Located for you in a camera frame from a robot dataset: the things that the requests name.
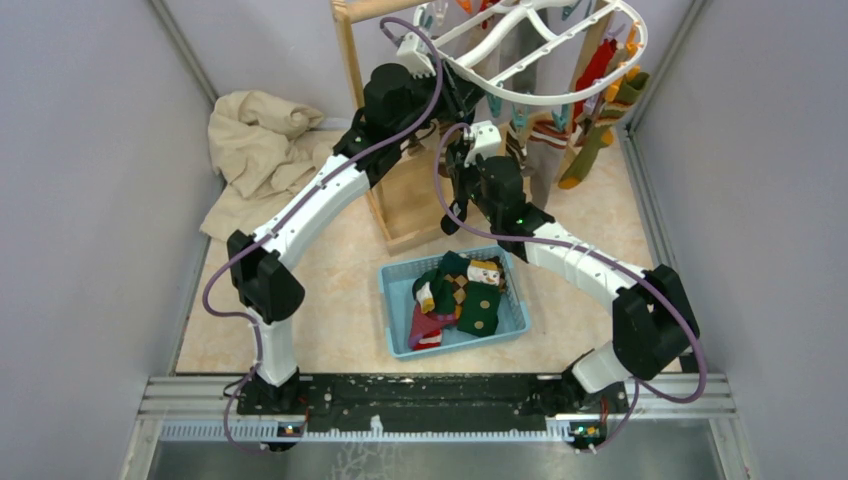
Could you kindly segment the black blue white sock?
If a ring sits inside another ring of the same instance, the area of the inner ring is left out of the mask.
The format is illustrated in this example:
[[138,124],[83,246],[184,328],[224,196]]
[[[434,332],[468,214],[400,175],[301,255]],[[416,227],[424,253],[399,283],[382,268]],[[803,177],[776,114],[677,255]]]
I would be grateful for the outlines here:
[[451,236],[462,228],[467,219],[469,198],[465,194],[459,194],[450,203],[444,197],[439,201],[444,210],[440,228],[445,235]]

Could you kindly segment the dark teal sock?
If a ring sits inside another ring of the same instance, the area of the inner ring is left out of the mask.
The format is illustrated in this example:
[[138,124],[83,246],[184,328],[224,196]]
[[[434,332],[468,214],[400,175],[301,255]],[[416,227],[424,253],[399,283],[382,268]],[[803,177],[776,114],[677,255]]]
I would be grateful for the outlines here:
[[440,259],[438,270],[446,275],[466,275],[471,264],[471,259],[454,251],[446,252]]

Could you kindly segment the white green patch sock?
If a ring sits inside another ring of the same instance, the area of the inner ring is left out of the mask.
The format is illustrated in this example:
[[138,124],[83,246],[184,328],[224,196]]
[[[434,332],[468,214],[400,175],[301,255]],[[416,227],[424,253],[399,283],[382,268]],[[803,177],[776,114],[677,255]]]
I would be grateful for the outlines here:
[[457,306],[452,284],[439,269],[428,270],[416,279],[412,296],[423,314],[449,315],[455,312]]

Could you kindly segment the maroon pink sock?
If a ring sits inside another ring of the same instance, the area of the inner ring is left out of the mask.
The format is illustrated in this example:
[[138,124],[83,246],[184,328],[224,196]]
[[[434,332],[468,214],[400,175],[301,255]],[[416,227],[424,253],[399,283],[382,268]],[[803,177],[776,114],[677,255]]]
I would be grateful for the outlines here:
[[441,330],[443,334],[443,330],[448,327],[455,326],[458,323],[458,319],[459,317],[456,313],[423,313],[421,307],[419,305],[416,305],[413,310],[412,323],[407,341],[408,347],[413,350],[413,346],[424,335],[429,334],[433,331]]

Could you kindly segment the red white striped sock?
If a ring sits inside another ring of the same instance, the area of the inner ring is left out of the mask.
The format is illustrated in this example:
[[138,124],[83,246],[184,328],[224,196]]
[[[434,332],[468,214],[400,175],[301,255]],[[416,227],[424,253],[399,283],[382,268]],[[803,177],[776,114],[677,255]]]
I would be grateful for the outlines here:
[[427,350],[440,347],[442,344],[443,334],[441,330],[433,331],[424,335],[414,346],[414,351]]

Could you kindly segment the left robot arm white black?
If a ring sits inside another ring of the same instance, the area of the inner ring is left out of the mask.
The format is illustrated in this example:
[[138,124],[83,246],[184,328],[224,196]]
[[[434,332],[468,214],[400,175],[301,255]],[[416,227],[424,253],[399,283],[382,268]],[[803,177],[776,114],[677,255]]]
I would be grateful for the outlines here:
[[229,274],[240,316],[254,332],[256,359],[242,379],[264,383],[260,399],[277,414],[292,411],[300,388],[290,318],[305,298],[292,271],[317,236],[353,200],[377,185],[400,161],[402,145],[432,122],[467,121],[484,97],[481,87],[446,64],[415,77],[399,64],[377,67],[363,89],[364,103],[324,166],[268,223],[227,241]]

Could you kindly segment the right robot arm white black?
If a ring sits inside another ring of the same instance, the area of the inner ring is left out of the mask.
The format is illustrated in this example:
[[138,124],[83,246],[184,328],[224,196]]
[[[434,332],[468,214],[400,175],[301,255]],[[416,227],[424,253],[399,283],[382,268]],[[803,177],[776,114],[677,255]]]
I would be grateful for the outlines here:
[[457,213],[473,203],[490,224],[481,235],[526,263],[549,270],[590,295],[612,317],[609,342],[573,362],[563,373],[563,398],[576,412],[590,411],[606,387],[633,379],[646,386],[674,359],[690,350],[699,370],[689,403],[706,388],[707,362],[700,330],[677,272],[667,265],[643,269],[616,260],[580,241],[551,215],[527,202],[517,165],[508,157],[478,155],[466,162],[446,160],[454,201],[445,207],[460,228]]

